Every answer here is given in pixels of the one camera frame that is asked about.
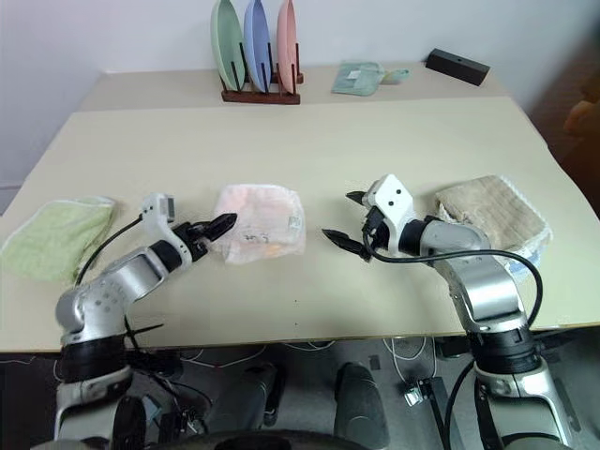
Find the green plate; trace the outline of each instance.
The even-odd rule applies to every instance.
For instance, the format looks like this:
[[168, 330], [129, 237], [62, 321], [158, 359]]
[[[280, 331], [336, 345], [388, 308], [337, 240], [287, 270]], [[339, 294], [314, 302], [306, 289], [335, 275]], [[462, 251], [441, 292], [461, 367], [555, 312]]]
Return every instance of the green plate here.
[[213, 7], [210, 28], [213, 55], [217, 63], [218, 73], [227, 88], [236, 91], [237, 86], [232, 68], [233, 62], [241, 89], [246, 78], [244, 59], [240, 51], [240, 43], [244, 42], [244, 37], [231, 0], [217, 0], [215, 7]]

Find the white cable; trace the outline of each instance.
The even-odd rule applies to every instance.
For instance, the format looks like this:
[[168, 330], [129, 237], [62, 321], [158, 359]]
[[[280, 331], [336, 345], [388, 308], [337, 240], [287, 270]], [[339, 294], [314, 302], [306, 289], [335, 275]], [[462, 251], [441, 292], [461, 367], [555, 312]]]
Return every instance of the white cable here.
[[52, 375], [54, 375], [54, 379], [57, 380], [59, 383], [62, 383], [63, 380], [61, 378], [58, 377], [58, 375], [56, 375], [56, 365], [58, 364], [58, 360], [54, 361], [54, 366], [52, 366]]
[[7, 361], [0, 361], [0, 364], [12, 364], [12, 363], [15, 363], [15, 364], [24, 364], [26, 366], [29, 366], [33, 362], [34, 359], [36, 359], [35, 356], [32, 356], [29, 361], [23, 361], [21, 359], [9, 359]]
[[421, 344], [421, 348], [413, 356], [400, 356], [396, 352], [392, 351], [392, 349], [390, 349], [390, 346], [388, 345], [388, 343], [385, 339], [382, 339], [382, 341], [385, 344], [385, 348], [387, 349], [387, 351], [389, 351], [391, 354], [393, 354], [397, 359], [401, 359], [402, 361], [414, 361], [415, 359], [418, 359], [418, 357], [421, 356], [421, 354], [423, 354], [423, 350], [425, 349], [425, 346], [428, 342], [428, 337], [423, 336], [423, 343]]
[[438, 358], [435, 354], [435, 337], [431, 337], [431, 345], [433, 345], [433, 375], [431, 375], [431, 378], [435, 378], [438, 373]]
[[395, 346], [394, 346], [394, 340], [393, 339], [392, 339], [392, 349], [391, 349], [391, 351], [392, 351], [392, 359], [394, 360], [394, 368], [396, 369], [397, 375], [400, 377], [400, 379], [402, 381], [404, 381], [404, 384], [408, 384], [406, 382], [406, 380], [404, 379], [404, 377], [402, 376], [402, 372], [400, 372], [400, 367], [398, 367], [398, 360], [395, 357], [396, 352], [395, 352]]
[[196, 433], [196, 434], [200, 434], [200, 433], [198, 432], [198, 430], [197, 430], [196, 428], [194, 428], [194, 426], [193, 426], [193, 425], [191, 425], [189, 422], [187, 422], [187, 427], [188, 427], [189, 429], [191, 429], [191, 430], [192, 430], [194, 433]]
[[304, 347], [299, 347], [297, 345], [293, 345], [293, 344], [288, 344], [283, 342], [281, 345], [285, 345], [286, 347], [290, 347], [291, 349], [294, 350], [299, 350], [301, 352], [319, 352], [321, 350], [325, 350], [328, 349], [329, 347], [331, 347], [332, 345], [334, 345], [336, 342], [334, 340], [332, 340], [331, 342], [329, 342], [328, 344], [323, 345], [322, 347], [318, 347], [316, 345], [311, 345], [311, 349], [307, 349]]
[[200, 358], [202, 356], [202, 354], [204, 353], [204, 349], [201, 349], [198, 354], [196, 356], [194, 356], [193, 358], [180, 358], [182, 361], [196, 361], [198, 358]]
[[190, 360], [184, 359], [183, 361], [190, 363], [190, 364], [194, 364], [196, 366], [202, 366], [203, 368], [228, 368], [230, 366], [234, 366], [236, 364], [240, 364], [240, 363], [249, 361], [250, 359], [254, 359], [254, 358], [260, 356], [261, 354], [263, 354], [263, 352], [265, 350], [266, 350], [266, 345], [263, 345], [260, 350], [258, 350], [256, 353], [252, 354], [251, 356], [248, 356], [248, 357], [242, 358], [242, 359], [238, 359], [236, 361], [231, 361], [231, 363], [226, 363], [226, 364], [209, 364], [209, 363], [203, 363], [202, 361], [193, 361], [191, 359]]
[[[171, 390], [173, 392], [177, 392], [177, 390], [173, 387], [173, 385], [171, 384], [171, 382], [167, 379], [164, 379], [165, 383], [171, 388]], [[175, 406], [177, 407], [177, 411], [181, 412], [181, 405], [179, 404], [179, 401], [177, 401], [177, 396], [172, 396], [173, 401], [175, 402]]]

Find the black box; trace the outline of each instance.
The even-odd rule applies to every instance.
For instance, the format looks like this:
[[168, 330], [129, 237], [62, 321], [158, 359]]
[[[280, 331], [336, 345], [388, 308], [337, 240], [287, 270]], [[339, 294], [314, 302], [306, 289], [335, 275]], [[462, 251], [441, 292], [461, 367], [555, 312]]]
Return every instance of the black box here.
[[489, 72], [489, 66], [485, 64], [440, 49], [433, 49], [425, 67], [476, 86], [483, 82]]

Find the blue plate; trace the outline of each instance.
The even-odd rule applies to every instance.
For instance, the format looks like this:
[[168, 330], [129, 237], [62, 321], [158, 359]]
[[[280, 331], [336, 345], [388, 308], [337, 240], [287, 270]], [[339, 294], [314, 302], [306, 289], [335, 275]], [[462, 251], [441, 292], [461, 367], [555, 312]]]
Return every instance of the blue plate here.
[[264, 15], [261, 0], [252, 0], [247, 6], [244, 18], [244, 44], [250, 78], [259, 90], [266, 92], [271, 82], [269, 27], [266, 23], [266, 16]]

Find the beige tabletop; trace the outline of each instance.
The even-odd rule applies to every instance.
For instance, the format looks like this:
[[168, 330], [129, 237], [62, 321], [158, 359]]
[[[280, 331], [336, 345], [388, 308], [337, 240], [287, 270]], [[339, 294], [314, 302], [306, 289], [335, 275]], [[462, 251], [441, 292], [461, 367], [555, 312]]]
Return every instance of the beige tabletop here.
[[[419, 70], [430, 89], [417, 78]], [[462, 332], [447, 287], [432, 269], [366, 264], [321, 233], [333, 228], [359, 237], [366, 211], [344, 194], [368, 188], [385, 173], [397, 175], [422, 214], [433, 212], [437, 190], [491, 173], [506, 175], [554, 231], [541, 264], [546, 294], [535, 327], [600, 322], [600, 223], [493, 78], [478, 91], [417, 67], [404, 84], [385, 86], [395, 98], [381, 98], [383, 88], [379, 98], [357, 98], [329, 94], [333, 77], [315, 82], [315, 92], [307, 70], [302, 105], [240, 107], [223, 105], [218, 92], [209, 95], [199, 87], [202, 80], [215, 84], [214, 73], [195, 73], [200, 81], [191, 72], [171, 78], [141, 74], [137, 83], [134, 74], [101, 80], [0, 222], [6, 237], [48, 201], [104, 195], [119, 203], [116, 230], [138, 215], [149, 192], [174, 195], [177, 221], [210, 218], [219, 191], [230, 183], [277, 184], [299, 193], [307, 220], [303, 256], [228, 265], [210, 254], [173, 274], [130, 312], [135, 326], [165, 323], [142, 335], [142, 344]], [[324, 73], [314, 71], [314, 78]], [[183, 79], [188, 84], [177, 83]], [[411, 81], [418, 91], [413, 95]], [[169, 95], [178, 89], [187, 95]], [[202, 89], [206, 98], [187, 99]], [[428, 96], [438, 91], [446, 95]], [[149, 244], [142, 228], [128, 232], [106, 249], [90, 277]], [[0, 351], [57, 350], [61, 331], [53, 311], [68, 286], [7, 270], [0, 275]], [[519, 288], [530, 308], [533, 284], [528, 280]]]

